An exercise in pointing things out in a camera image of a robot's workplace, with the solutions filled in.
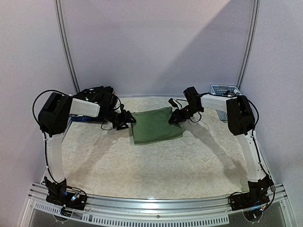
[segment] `folded green towel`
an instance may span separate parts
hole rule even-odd
[[[135,144],[149,144],[183,136],[179,124],[169,124],[172,108],[165,107],[140,113],[132,113],[137,123],[132,123]]]

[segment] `robotic arm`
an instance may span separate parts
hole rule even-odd
[[[268,188],[274,192],[276,189],[269,176],[269,172],[263,167],[265,163],[260,155],[255,133],[255,118],[246,96],[214,96],[209,93],[199,94],[194,87],[184,91],[188,105],[182,109],[176,109],[169,123],[184,122],[193,114],[203,112],[204,108],[212,108],[227,112],[228,128],[239,141],[248,167],[249,192],[232,194],[229,203],[232,210],[246,209],[269,202]],[[173,99],[169,100],[177,107]]]
[[[63,133],[70,114],[111,122],[117,130],[128,128],[127,123],[136,122],[131,113],[124,110],[124,105],[113,92],[112,87],[102,86],[85,89],[74,96],[56,92],[49,96],[38,115],[38,123],[45,140],[47,202],[84,210],[86,193],[66,184],[62,166]]]

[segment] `plastic basket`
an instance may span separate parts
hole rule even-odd
[[[223,96],[224,94],[226,94],[226,92],[228,90],[230,91],[234,91],[237,90],[239,92],[239,94],[241,95],[241,92],[239,91],[239,89],[236,86],[228,86],[228,85],[211,85],[210,86],[210,93],[213,95],[221,95]],[[227,113],[217,110],[219,119],[221,121],[227,121]]]

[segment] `beige marble table surface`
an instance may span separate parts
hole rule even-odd
[[[131,112],[169,106],[168,98],[159,97],[121,101]],[[181,127],[182,138],[134,145],[129,129],[103,131],[97,123],[73,122],[62,143],[68,185],[96,195],[157,199],[248,190],[240,144],[215,110],[205,109],[199,123]]]

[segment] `white arm segment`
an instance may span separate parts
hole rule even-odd
[[[100,106],[96,103],[83,101],[73,98],[71,103],[70,114],[84,115],[90,117],[97,117],[100,111]],[[58,183],[65,179],[63,166],[62,166],[62,140],[63,133],[49,137],[46,133],[46,155],[48,165],[54,180]],[[46,172],[46,177],[49,181],[53,182],[52,177]]]
[[[97,117],[99,111],[100,106],[96,103],[91,103],[76,98],[72,99],[70,114]]]
[[[221,110],[226,112],[226,100],[236,98],[236,97],[221,97],[221,96],[213,96],[213,95],[204,95],[201,97],[201,104],[204,108],[212,108],[216,110]],[[252,131],[249,131],[247,135],[238,135],[236,136],[239,141],[243,154],[246,160],[247,168],[248,168],[248,179],[250,182],[258,182],[258,180],[262,180],[266,175],[261,169],[258,159],[258,152],[254,141],[251,135]]]
[[[46,133],[46,155],[48,161],[46,168],[49,168],[52,177],[59,183],[65,179],[62,166],[62,140],[63,133],[53,135],[52,137],[49,137]],[[48,171],[46,171],[46,177],[49,181],[53,182]]]

